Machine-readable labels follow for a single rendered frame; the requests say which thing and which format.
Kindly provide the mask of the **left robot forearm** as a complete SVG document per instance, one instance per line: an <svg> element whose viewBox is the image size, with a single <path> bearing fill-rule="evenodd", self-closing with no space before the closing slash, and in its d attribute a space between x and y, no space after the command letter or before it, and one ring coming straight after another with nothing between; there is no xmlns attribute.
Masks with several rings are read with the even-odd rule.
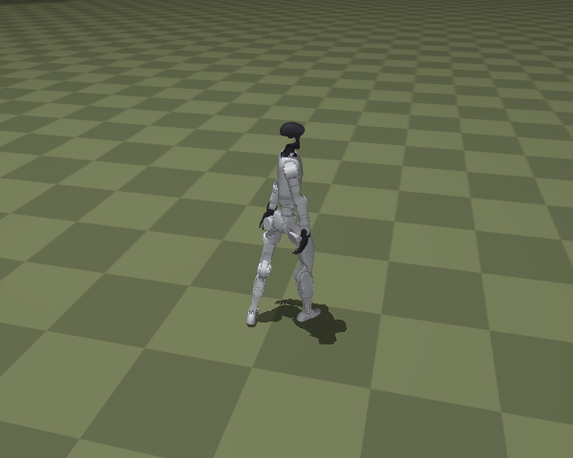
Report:
<svg viewBox="0 0 573 458"><path fill-rule="evenodd" d="M269 203L269 207L268 209L270 210L275 210L278 202L278 184L276 183L276 180L273 184L273 191L270 197L270 203Z"/></svg>

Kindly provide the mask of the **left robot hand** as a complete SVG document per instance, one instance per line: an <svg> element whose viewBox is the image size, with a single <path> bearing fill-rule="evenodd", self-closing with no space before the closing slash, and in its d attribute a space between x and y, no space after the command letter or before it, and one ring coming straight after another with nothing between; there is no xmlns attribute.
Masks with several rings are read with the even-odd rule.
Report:
<svg viewBox="0 0 573 458"><path fill-rule="evenodd" d="M270 202L269 202L269 203L270 203ZM275 209L275 210L270 210L270 209L268 209L269 203L268 203L268 205L267 205L267 207L266 207L266 210L267 210L267 211L264 213L263 218L262 218L262 220L261 220L261 222L260 222L260 226L259 226L260 228L261 228L261 225L262 225L264 219L265 219L265 218L268 218L269 216L273 216L274 211L276 211L276 209L277 209L277 206L276 206L276 209ZM263 230L264 230L264 225L263 225Z"/></svg>

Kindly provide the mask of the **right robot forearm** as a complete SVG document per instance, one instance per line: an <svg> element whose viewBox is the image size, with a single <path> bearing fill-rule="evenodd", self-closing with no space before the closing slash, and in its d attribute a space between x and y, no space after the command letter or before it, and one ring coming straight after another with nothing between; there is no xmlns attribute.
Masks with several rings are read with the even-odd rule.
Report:
<svg viewBox="0 0 573 458"><path fill-rule="evenodd" d="M299 198L297 201L296 214L300 222L300 227L307 230L307 235L311 233L310 221L308 217L308 201L305 198Z"/></svg>

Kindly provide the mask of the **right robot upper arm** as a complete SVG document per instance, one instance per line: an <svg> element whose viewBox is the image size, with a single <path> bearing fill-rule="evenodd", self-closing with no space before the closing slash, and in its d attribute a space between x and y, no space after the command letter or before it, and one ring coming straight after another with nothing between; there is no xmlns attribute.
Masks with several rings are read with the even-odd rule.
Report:
<svg viewBox="0 0 573 458"><path fill-rule="evenodd" d="M299 198L305 198L304 195L300 194L301 185L299 180L299 171L294 162L287 162L284 164L284 174L291 193L291 197L295 206L297 206L297 201Z"/></svg>

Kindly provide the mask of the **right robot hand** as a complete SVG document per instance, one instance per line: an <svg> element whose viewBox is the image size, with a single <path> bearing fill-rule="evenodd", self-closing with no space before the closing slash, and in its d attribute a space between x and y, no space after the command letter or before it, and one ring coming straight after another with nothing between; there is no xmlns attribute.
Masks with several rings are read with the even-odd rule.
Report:
<svg viewBox="0 0 573 458"><path fill-rule="evenodd" d="M295 254L295 255L296 255L296 254L300 254L300 253L305 249L305 247L306 247L307 244L308 244L308 238L310 237L310 234L307 235L307 230L306 230L306 229L302 229L302 232L301 232L301 235L300 235L300 236L302 237L302 240L301 240L301 242L300 242L300 247L297 248L298 251L292 252L292 253Z"/></svg>

